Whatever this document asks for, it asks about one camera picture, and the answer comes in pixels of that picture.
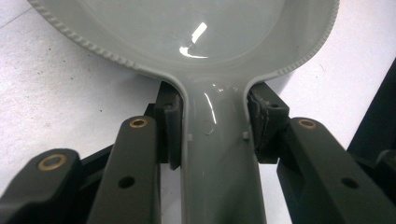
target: white table surface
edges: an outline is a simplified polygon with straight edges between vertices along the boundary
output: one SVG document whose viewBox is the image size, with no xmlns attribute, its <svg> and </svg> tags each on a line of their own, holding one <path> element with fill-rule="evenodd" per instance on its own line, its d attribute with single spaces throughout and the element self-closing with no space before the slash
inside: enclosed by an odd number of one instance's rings
<svg viewBox="0 0 396 224">
<path fill-rule="evenodd" d="M 396 56 L 396 1 L 341 0 L 308 63 L 268 84 L 291 117 L 322 122 L 347 147 Z M 37 154 L 85 158 L 155 101 L 159 80 L 108 62 L 58 33 L 24 0 L 0 0 L 0 193 Z M 268 223 L 290 222 L 274 165 L 261 165 Z M 179 170 L 162 168 L 163 223 L 180 223 Z"/>
</svg>

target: gray plastic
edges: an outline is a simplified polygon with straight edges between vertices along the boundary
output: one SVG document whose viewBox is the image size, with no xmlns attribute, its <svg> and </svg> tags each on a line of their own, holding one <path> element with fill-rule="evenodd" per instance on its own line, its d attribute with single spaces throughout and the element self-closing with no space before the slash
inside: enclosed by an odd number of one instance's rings
<svg viewBox="0 0 396 224">
<path fill-rule="evenodd" d="M 338 0 L 29 2 L 82 47 L 180 91 L 184 223 L 264 222 L 248 90 L 315 55 Z"/>
</svg>

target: screw hole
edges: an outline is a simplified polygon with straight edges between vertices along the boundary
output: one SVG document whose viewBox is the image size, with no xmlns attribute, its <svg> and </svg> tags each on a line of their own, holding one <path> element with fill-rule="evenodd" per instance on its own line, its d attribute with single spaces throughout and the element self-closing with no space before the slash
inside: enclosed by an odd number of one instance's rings
<svg viewBox="0 0 396 224">
<path fill-rule="evenodd" d="M 143 128 L 148 124 L 148 121 L 146 119 L 134 119 L 129 124 L 133 128 Z"/>
<path fill-rule="evenodd" d="M 44 158 L 39 164 L 38 169 L 40 171 L 51 171 L 55 170 L 67 161 L 67 157 L 63 154 L 53 154 Z"/>
<path fill-rule="evenodd" d="M 309 119 L 300 119 L 298 122 L 306 129 L 315 129 L 317 127 L 317 124 Z"/>
<path fill-rule="evenodd" d="M 345 185 L 345 186 L 347 186 L 347 187 L 349 187 L 349 188 L 351 188 L 351 189 L 357 189 L 358 187 L 359 187 L 359 185 L 358 185 L 358 183 L 356 183 L 353 179 L 351 179 L 351 178 L 342 178 L 341 179 L 341 182 Z"/>
<path fill-rule="evenodd" d="M 145 123 L 145 121 L 143 121 L 143 120 L 136 120 L 136 121 L 134 121 L 134 125 L 136 125 L 136 126 L 140 126 L 140 125 L 143 125 Z"/>
<path fill-rule="evenodd" d="M 131 176 L 125 176 L 119 181 L 119 187 L 121 189 L 128 189 L 134 185 L 134 178 Z"/>
</svg>

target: mounting hole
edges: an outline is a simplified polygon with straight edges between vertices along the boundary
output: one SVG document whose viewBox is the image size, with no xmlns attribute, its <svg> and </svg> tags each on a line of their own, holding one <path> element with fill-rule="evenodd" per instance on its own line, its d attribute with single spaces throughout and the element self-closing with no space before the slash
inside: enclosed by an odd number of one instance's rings
<svg viewBox="0 0 396 224">
<path fill-rule="evenodd" d="M 146 119 L 134 119 L 129 123 L 129 125 L 133 128 L 143 128 L 148 125 L 148 121 Z"/>
<path fill-rule="evenodd" d="M 125 176 L 119 181 L 119 187 L 121 189 L 128 189 L 134 185 L 134 178 L 131 176 Z"/>
<path fill-rule="evenodd" d="M 347 187 L 349 187 L 349 188 L 351 188 L 351 189 L 358 189 L 358 188 L 359 188 L 358 183 L 356 183 L 356 181 L 353 180 L 353 179 L 351 179 L 351 178 L 342 178 L 342 179 L 341 179 L 341 182 L 342 182 L 345 186 L 347 186 Z"/>
<path fill-rule="evenodd" d="M 300 119 L 298 122 L 306 129 L 315 129 L 317 127 L 317 124 L 309 119 Z"/>
<path fill-rule="evenodd" d="M 67 157 L 63 154 L 53 154 L 44 158 L 39 164 L 40 171 L 51 171 L 61 167 L 67 161 Z"/>
</svg>

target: brass insert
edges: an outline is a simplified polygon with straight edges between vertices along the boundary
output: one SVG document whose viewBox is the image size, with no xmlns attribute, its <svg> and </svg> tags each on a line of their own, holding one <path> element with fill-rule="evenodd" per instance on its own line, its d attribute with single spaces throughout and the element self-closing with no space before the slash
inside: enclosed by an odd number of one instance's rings
<svg viewBox="0 0 396 224">
<path fill-rule="evenodd" d="M 305 127 L 306 129 L 316 129 L 317 128 L 317 124 L 314 121 L 309 120 L 309 119 L 300 119 L 298 121 L 298 123 L 301 126 Z"/>
<path fill-rule="evenodd" d="M 51 171 L 61 167 L 67 161 L 67 157 L 63 154 L 53 154 L 44 158 L 39 164 L 40 171 Z"/>
<path fill-rule="evenodd" d="M 143 128 L 148 125 L 148 121 L 146 119 L 133 119 L 129 125 L 133 128 Z"/>
</svg>

